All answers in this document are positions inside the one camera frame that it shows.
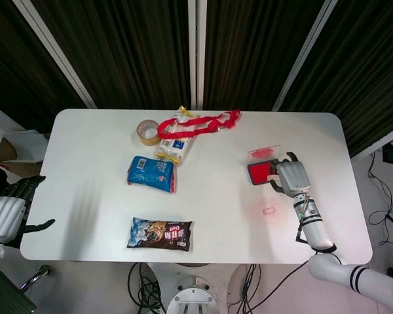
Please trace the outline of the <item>black pleated curtain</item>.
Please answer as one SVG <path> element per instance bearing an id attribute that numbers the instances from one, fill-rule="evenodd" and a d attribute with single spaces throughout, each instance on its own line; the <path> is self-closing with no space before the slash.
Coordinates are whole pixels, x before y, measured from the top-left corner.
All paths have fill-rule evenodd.
<path id="1" fill-rule="evenodd" d="M 60 111 L 84 107 L 12 0 L 0 0 L 0 111 L 48 133 Z"/>
<path id="2" fill-rule="evenodd" d="M 271 111 L 325 0 L 208 0 L 203 108 Z"/>
<path id="3" fill-rule="evenodd" d="M 338 0 L 281 111 L 332 113 L 350 156 L 393 131 L 393 0 Z"/>
<path id="4" fill-rule="evenodd" d="M 31 0 L 100 109 L 191 104 L 187 0 Z"/>

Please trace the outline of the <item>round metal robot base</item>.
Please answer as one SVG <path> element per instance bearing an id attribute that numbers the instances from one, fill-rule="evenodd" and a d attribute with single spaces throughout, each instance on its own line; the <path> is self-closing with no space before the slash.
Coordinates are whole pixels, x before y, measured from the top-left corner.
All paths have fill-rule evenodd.
<path id="1" fill-rule="evenodd" d="M 220 314 L 216 292 L 207 280 L 186 276 L 173 288 L 166 314 Z"/>

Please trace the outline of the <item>brown packing tape roll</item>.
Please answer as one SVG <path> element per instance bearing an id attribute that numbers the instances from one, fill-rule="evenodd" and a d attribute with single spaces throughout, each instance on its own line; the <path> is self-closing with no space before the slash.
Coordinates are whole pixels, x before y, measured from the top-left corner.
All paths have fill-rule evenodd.
<path id="1" fill-rule="evenodd" d="M 158 123 L 154 120 L 143 120 L 138 124 L 136 133 L 142 144 L 153 146 L 160 142 L 157 131 L 158 126 Z"/>

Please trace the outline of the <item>blue snack bag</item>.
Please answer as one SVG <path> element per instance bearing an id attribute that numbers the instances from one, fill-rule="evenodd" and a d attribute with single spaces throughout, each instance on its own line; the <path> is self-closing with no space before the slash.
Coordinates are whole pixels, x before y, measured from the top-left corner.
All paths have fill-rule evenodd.
<path id="1" fill-rule="evenodd" d="M 175 192 L 174 164 L 135 156 L 128 168 L 127 184 L 140 184 L 168 193 Z"/>

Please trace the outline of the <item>white yellow snack bag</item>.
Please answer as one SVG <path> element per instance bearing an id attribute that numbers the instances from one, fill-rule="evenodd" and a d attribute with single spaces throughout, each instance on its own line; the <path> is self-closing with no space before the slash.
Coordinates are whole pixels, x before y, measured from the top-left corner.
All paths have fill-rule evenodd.
<path id="1" fill-rule="evenodd" d="M 155 156 L 159 160 L 166 160 L 178 165 L 183 159 L 191 136 L 196 130 L 195 125 L 185 125 L 198 115 L 194 115 L 185 107 L 181 106 L 172 118 L 160 123 L 157 131 L 160 144 Z"/>

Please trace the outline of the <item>dark chocolate snack bag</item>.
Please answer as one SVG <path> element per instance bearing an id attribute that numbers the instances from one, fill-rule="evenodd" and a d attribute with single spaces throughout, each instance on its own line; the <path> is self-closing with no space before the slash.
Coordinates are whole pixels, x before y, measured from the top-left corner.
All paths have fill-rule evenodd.
<path id="1" fill-rule="evenodd" d="M 168 249 L 188 252 L 192 222 L 132 219 L 127 248 Z"/>

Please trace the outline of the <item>chrome chair leg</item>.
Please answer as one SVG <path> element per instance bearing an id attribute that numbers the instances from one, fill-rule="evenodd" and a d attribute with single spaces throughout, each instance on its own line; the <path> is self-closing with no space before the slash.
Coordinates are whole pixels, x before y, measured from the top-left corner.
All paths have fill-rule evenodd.
<path id="1" fill-rule="evenodd" d="M 39 270 L 20 287 L 20 292 L 27 292 L 36 282 L 38 282 L 38 280 L 40 280 L 40 278 L 50 275 L 51 272 L 51 266 L 46 264 L 42 265 Z"/>

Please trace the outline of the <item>red ink pad case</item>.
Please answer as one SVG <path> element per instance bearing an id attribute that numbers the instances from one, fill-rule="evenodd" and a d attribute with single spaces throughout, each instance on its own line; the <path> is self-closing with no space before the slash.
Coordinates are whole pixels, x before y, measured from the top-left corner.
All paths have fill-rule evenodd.
<path id="1" fill-rule="evenodd" d="M 247 170 L 253 185 L 269 183 L 269 175 L 277 175 L 276 163 L 280 155 L 280 145 L 257 148 L 247 154 Z"/>

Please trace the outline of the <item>dark green panel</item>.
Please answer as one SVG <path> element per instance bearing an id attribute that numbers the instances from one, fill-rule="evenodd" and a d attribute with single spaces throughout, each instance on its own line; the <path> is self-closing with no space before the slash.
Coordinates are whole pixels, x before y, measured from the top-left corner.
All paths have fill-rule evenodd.
<path id="1" fill-rule="evenodd" d="M 0 314 L 34 314 L 37 306 L 0 270 Z"/>

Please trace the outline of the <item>white frame post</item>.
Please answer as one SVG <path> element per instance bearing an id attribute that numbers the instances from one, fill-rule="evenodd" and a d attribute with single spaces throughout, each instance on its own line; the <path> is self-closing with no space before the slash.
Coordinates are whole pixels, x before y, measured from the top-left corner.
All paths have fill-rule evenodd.
<path id="1" fill-rule="evenodd" d="M 352 164 L 359 162 L 367 155 L 375 152 L 378 148 L 384 146 L 385 144 L 391 142 L 393 140 L 393 131 L 389 132 L 384 137 L 380 138 L 378 141 L 374 142 L 372 145 L 368 146 L 367 148 L 363 149 L 361 152 L 353 156 L 350 161 Z"/>
<path id="2" fill-rule="evenodd" d="M 319 35 L 321 34 L 325 24 L 327 23 L 331 13 L 334 8 L 337 6 L 339 0 L 324 0 L 324 3 L 321 9 L 318 12 L 318 15 L 294 61 L 294 64 L 287 76 L 287 79 L 282 86 L 280 93 L 274 105 L 272 106 L 271 111 L 276 112 L 279 111 L 290 88 L 292 87 L 295 79 L 297 78 L 300 70 L 302 69 L 307 57 L 309 56 L 312 48 L 314 47 Z"/>
<path id="3" fill-rule="evenodd" d="M 208 0 L 187 0 L 191 109 L 203 110 Z"/>
<path id="4" fill-rule="evenodd" d="M 29 24 L 30 28 L 40 40 L 44 48 L 50 54 L 51 58 L 54 60 L 74 91 L 83 101 L 84 105 L 88 109 L 97 109 L 92 96 L 89 94 L 85 85 L 79 78 L 72 64 L 69 62 L 63 50 L 60 48 L 60 45 L 57 43 L 53 34 L 45 24 L 44 20 L 41 18 L 41 15 L 38 13 L 31 0 L 12 0 L 12 2 L 23 16 L 25 21 Z"/>

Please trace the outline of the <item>brown cardboard box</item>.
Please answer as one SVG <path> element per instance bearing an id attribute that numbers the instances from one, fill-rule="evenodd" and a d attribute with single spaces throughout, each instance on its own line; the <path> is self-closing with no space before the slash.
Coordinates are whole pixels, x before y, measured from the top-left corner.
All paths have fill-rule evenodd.
<path id="1" fill-rule="evenodd" d="M 0 163 L 41 163 L 49 138 L 49 133 L 42 134 L 35 130 L 4 133 L 0 142 Z"/>

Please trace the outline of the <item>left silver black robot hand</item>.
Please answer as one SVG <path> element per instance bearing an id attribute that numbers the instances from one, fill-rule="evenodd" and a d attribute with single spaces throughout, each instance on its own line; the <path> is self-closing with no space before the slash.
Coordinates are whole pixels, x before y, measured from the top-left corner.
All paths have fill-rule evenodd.
<path id="1" fill-rule="evenodd" d="M 46 230 L 55 223 L 52 218 L 42 224 L 28 225 L 26 217 L 30 212 L 34 193 L 46 179 L 36 175 L 20 179 L 8 185 L 0 193 L 0 244 L 7 244 L 26 233 Z"/>

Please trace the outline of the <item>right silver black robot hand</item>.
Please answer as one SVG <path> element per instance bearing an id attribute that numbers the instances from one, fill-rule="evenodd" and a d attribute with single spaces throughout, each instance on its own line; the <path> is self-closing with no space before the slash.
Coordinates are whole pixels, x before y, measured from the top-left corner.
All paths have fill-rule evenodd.
<path id="1" fill-rule="evenodd" d="M 277 193 L 285 194 L 291 198 L 299 194 L 308 194 L 311 189 L 310 181 L 305 171 L 304 165 L 298 160 L 293 152 L 286 153 L 289 159 L 284 158 L 282 161 L 272 161 L 272 169 L 275 170 L 279 177 L 280 186 L 274 179 L 269 182 Z"/>

